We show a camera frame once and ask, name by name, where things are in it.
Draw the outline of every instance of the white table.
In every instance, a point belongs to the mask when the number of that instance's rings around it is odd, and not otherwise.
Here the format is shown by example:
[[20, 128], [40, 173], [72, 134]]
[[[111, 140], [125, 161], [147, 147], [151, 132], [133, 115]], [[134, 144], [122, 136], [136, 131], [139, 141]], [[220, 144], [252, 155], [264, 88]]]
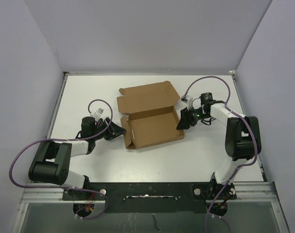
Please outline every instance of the white table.
[[[88, 103], [103, 99], [113, 108], [113, 122], [120, 125], [116, 97], [119, 88], [149, 83], [171, 81], [179, 95], [184, 94], [192, 81], [200, 76], [68, 76], [56, 120], [52, 129], [53, 138], [74, 138], [81, 129], [81, 120], [89, 115]], [[220, 76], [231, 88], [229, 107], [238, 113], [242, 109], [231, 76]], [[226, 86], [216, 79], [197, 82], [189, 95], [198, 98], [201, 93], [212, 92], [215, 100], [226, 100]], [[103, 117], [110, 116], [109, 108], [96, 102], [91, 110], [104, 109]], [[178, 102], [175, 108], [185, 104]], [[211, 126], [200, 122], [185, 130], [183, 140], [139, 150], [125, 148], [123, 136], [111, 142], [104, 139], [96, 142], [89, 155], [71, 158], [70, 170], [87, 175], [91, 182], [208, 182], [213, 172], [227, 156], [225, 152], [226, 128], [217, 120]], [[244, 167], [235, 178], [236, 182], [263, 181], [258, 163]]]

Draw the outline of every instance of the white wall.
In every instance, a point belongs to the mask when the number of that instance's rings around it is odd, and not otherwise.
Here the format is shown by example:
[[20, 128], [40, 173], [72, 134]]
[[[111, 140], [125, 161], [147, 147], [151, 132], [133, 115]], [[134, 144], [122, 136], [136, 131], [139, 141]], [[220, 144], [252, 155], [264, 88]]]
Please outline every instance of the white wall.
[[271, 0], [25, 0], [63, 71], [218, 73]]
[[295, 233], [295, 0], [273, 0], [237, 75], [247, 113], [260, 121], [265, 173]]
[[[62, 80], [23, 0], [0, 0], [0, 233], [10, 232], [23, 192], [10, 183], [9, 166], [27, 143], [45, 136]], [[15, 168], [22, 183], [35, 150]]]

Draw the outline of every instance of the black mounting base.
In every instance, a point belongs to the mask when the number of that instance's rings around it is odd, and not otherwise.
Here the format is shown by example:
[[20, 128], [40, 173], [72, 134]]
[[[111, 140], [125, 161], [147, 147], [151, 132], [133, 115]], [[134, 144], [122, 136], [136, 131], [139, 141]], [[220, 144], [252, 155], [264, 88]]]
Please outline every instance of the black mounting base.
[[[95, 191], [106, 190], [109, 200], [106, 213], [205, 213], [206, 200], [212, 200], [221, 187], [222, 185], [215, 184], [212, 180], [187, 183], [90, 183], [88, 188]], [[218, 200], [229, 197], [231, 188], [234, 185], [228, 185]], [[91, 198], [91, 194], [87, 192], [65, 191], [63, 200], [86, 201]], [[104, 200], [104, 197], [96, 195], [94, 200]]]

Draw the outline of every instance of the box lid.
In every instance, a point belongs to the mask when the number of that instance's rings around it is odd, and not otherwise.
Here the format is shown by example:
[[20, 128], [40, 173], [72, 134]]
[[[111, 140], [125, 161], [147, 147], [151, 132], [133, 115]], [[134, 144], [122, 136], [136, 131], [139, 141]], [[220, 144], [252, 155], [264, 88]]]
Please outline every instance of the box lid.
[[124, 96], [117, 97], [120, 113], [138, 113], [173, 106], [180, 97], [169, 81], [121, 88]]

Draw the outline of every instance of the open cardboard box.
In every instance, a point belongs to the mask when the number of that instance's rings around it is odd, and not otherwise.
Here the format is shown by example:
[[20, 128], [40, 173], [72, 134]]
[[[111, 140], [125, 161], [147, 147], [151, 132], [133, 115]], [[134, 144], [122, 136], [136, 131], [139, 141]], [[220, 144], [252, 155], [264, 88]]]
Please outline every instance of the open cardboard box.
[[180, 97], [171, 82], [121, 88], [117, 97], [118, 111], [124, 113], [121, 125], [125, 146], [139, 149], [184, 138], [176, 130], [179, 117], [174, 108]]

